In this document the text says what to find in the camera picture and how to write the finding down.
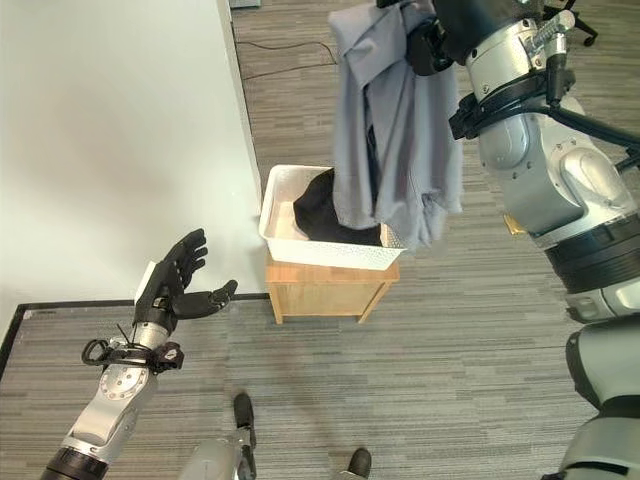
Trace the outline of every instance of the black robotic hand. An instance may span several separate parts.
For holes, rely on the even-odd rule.
[[[195,230],[176,243],[164,260],[156,264],[136,302],[134,325],[156,323],[171,334],[179,319],[206,317],[229,303],[238,287],[235,280],[213,292],[184,293],[193,274],[205,264],[206,241],[204,230]]]

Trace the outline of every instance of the gray shirt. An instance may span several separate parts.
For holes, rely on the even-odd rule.
[[[454,69],[419,77],[405,60],[407,34],[433,18],[431,7],[407,3],[329,15],[341,58],[333,192],[338,219],[358,229],[385,223],[410,249],[440,238],[447,213],[461,211],[462,145],[448,121],[457,108]],[[370,125],[380,172],[375,202]]]

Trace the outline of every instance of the office chair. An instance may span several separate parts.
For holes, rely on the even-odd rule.
[[[567,0],[567,4],[564,6],[564,8],[547,7],[547,6],[545,6],[544,7],[544,15],[543,15],[542,18],[543,18],[543,20],[549,20],[552,17],[554,17],[555,15],[557,15],[558,12],[561,12],[562,10],[572,10],[573,6],[575,5],[575,3],[576,3],[576,0]],[[593,28],[591,28],[586,23],[584,23],[582,20],[580,20],[580,18],[578,18],[578,15],[579,15],[578,12],[573,12],[573,14],[576,16],[576,28],[579,28],[583,32],[586,32],[586,33],[588,33],[590,35],[584,41],[584,46],[585,47],[590,47],[591,45],[593,45],[595,43],[596,37],[598,36],[598,32],[595,31]]]

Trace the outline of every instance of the black cloth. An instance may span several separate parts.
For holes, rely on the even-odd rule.
[[[333,206],[333,178],[333,168],[321,173],[311,180],[307,190],[293,202],[298,228],[310,240],[381,247],[380,225],[365,230],[340,225]]]

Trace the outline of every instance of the table leg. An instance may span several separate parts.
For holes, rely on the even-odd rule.
[[[282,316],[282,307],[280,306],[280,298],[278,297],[278,287],[268,285],[269,297],[271,298],[271,306],[273,307],[273,315],[276,317],[276,325],[282,325],[284,318]]]
[[[387,293],[387,291],[389,291],[389,289],[391,288],[391,285],[392,285],[391,282],[385,282],[382,285],[380,285],[380,288],[378,289],[378,291],[375,293],[375,295],[369,302],[369,305],[367,305],[367,308],[365,308],[364,312],[362,312],[362,315],[358,317],[358,323],[364,323],[367,321],[367,318],[369,318],[369,315],[371,314],[373,309],[376,307],[380,299],[384,296],[384,294]]]

